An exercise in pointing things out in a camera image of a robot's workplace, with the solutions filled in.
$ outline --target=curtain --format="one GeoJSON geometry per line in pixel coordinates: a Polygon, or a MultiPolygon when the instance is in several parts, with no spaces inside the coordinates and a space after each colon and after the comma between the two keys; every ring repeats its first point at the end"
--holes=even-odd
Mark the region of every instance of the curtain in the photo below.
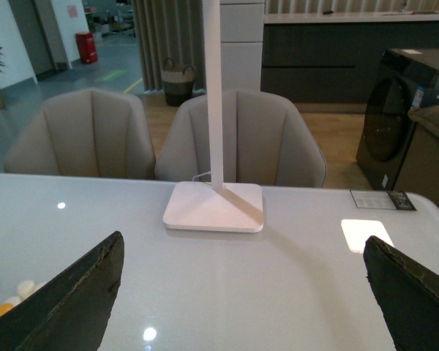
{"type": "Polygon", "coordinates": [[[194,89],[205,88],[201,0],[132,0],[145,91],[162,89],[167,58],[195,68],[194,89]]]}

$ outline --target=doorway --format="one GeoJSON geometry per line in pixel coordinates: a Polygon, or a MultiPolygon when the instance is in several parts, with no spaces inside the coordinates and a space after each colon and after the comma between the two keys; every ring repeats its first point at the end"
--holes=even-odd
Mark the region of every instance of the doorway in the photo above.
{"type": "Polygon", "coordinates": [[[37,80],[55,75],[55,65],[34,0],[9,2],[37,80]]]}

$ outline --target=washing machine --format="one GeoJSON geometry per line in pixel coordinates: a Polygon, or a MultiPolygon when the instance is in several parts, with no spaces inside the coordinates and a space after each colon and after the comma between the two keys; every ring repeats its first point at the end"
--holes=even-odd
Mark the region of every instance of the washing machine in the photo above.
{"type": "Polygon", "coordinates": [[[356,161],[376,190],[392,190],[415,122],[411,108],[439,105],[439,49],[389,49],[367,103],[356,161]]]}

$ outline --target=washing machine door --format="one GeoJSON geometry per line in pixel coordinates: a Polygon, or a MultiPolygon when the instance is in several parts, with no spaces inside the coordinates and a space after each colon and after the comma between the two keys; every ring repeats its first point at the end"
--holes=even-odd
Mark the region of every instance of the washing machine door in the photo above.
{"type": "Polygon", "coordinates": [[[369,154],[380,162],[393,158],[406,137],[408,94],[401,80],[386,78],[369,97],[363,133],[369,154]]]}

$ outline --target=white lamp base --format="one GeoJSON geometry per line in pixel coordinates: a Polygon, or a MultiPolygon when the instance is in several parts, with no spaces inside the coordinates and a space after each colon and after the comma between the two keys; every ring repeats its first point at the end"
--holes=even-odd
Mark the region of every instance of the white lamp base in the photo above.
{"type": "Polygon", "coordinates": [[[263,228],[262,188],[225,183],[221,192],[210,184],[177,183],[162,218],[167,228],[256,233],[263,228]]]}

